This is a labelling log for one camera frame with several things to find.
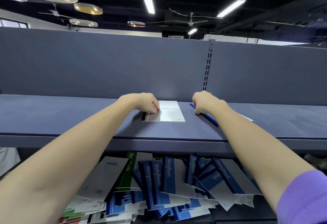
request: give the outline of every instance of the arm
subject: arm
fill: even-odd
[[[150,93],[124,95],[14,169],[0,182],[0,220],[33,224],[58,221],[134,109],[155,113],[159,103]]]
[[[300,174],[315,170],[287,146],[206,91],[193,96],[195,114],[210,113],[219,123],[242,165],[252,174],[276,211],[286,187]]]

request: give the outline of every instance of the black ceiling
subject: black ceiling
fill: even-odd
[[[143,0],[79,0],[103,8],[103,15],[89,15],[74,10],[72,4],[57,4],[61,15],[88,19],[99,23],[99,28],[126,29],[162,32],[163,36],[186,34],[187,24],[167,22],[147,24],[144,28],[127,26],[127,21],[160,22],[167,20],[189,21],[189,17],[178,15],[169,9],[190,15],[216,17],[235,0],[153,0],[156,14],[148,14]],[[247,0],[240,8],[223,19],[195,17],[193,21],[208,20],[194,25],[198,28],[192,38],[202,39],[210,32],[223,35],[256,37],[273,40],[319,42],[325,39],[324,20],[327,14],[327,0]],[[42,0],[16,2],[0,0],[0,8],[23,15],[63,24],[60,17],[42,15],[38,12],[53,10],[53,5]],[[266,21],[293,24],[283,25]]]

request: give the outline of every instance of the forearm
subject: forearm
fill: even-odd
[[[276,209],[294,178],[314,168],[271,134],[232,110],[226,102],[211,114],[243,166],[252,174],[269,204]]]
[[[19,165],[0,182],[0,217],[18,208],[35,215],[35,219],[28,219],[26,223],[45,223],[52,219],[42,211],[50,211],[49,214],[57,218],[131,110],[133,103],[117,101]]]

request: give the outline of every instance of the purple sleeve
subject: purple sleeve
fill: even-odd
[[[277,205],[279,224],[327,223],[327,177],[307,171],[286,188]]]

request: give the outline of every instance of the stack of notebooks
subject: stack of notebooks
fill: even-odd
[[[129,224],[149,211],[179,221],[210,214],[216,205],[254,207],[254,195],[261,195],[258,185],[234,160],[128,152],[99,162],[59,223]]]

